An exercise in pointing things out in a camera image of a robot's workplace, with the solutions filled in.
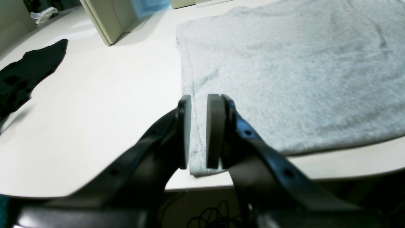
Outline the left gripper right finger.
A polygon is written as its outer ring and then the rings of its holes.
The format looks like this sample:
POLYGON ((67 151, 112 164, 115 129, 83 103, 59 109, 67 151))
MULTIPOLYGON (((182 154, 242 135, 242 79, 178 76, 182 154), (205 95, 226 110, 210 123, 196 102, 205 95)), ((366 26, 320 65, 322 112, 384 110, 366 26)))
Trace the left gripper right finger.
POLYGON ((249 228, 360 228, 361 210, 268 146, 226 95, 207 97, 207 167, 231 175, 249 228))

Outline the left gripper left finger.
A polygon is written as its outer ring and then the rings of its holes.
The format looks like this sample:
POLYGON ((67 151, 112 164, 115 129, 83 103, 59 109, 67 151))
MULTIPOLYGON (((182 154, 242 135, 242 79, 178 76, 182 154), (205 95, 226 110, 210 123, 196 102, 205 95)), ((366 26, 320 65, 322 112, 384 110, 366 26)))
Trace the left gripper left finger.
POLYGON ((156 121, 130 149, 73 194, 24 206, 23 228, 159 228, 165 187, 186 169, 191 96, 156 121))

